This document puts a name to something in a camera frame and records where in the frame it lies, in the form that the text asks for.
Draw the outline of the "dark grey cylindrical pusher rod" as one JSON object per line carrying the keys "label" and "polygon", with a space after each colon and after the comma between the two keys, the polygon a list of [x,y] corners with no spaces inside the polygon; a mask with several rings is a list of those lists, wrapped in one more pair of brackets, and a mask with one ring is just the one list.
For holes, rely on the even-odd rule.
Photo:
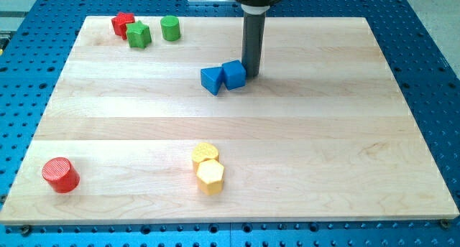
{"label": "dark grey cylindrical pusher rod", "polygon": [[244,13],[241,63],[246,70],[247,78],[255,78],[259,74],[265,17],[265,13]]}

